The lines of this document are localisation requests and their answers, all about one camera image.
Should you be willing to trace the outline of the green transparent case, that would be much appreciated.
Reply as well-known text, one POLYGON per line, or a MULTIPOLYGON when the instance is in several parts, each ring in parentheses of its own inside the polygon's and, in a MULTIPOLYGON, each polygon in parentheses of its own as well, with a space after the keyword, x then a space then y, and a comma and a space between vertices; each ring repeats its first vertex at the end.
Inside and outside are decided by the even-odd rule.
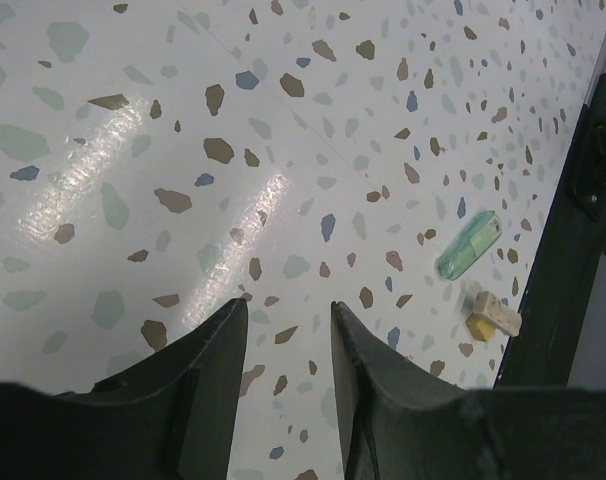
POLYGON ((448 245, 436 261, 441 278, 457 280, 501 237, 502 223, 495 211, 483 211, 448 245))

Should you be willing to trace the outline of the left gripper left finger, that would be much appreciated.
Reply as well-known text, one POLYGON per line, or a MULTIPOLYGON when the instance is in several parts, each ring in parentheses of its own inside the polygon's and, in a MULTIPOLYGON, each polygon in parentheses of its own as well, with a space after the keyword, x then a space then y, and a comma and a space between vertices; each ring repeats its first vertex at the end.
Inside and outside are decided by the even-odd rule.
POLYGON ((0 479, 223 479, 247 345, 245 300, 88 393, 0 382, 0 479))

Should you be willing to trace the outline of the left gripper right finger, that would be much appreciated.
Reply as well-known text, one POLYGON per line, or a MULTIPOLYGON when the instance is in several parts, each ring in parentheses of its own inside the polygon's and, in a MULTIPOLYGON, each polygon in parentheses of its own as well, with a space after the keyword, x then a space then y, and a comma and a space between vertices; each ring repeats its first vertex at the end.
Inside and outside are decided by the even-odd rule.
POLYGON ((348 479, 606 479, 606 390, 465 390, 331 306, 348 479))

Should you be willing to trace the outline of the beige eraser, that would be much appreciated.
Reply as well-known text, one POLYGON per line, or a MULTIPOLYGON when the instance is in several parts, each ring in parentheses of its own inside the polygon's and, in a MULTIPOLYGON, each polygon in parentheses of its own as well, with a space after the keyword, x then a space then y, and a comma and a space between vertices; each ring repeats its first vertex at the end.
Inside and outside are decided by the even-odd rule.
POLYGON ((489 291, 481 291, 477 294, 472 316, 475 320, 482 320, 498 328, 510 337, 517 337, 522 326, 521 315, 489 291))

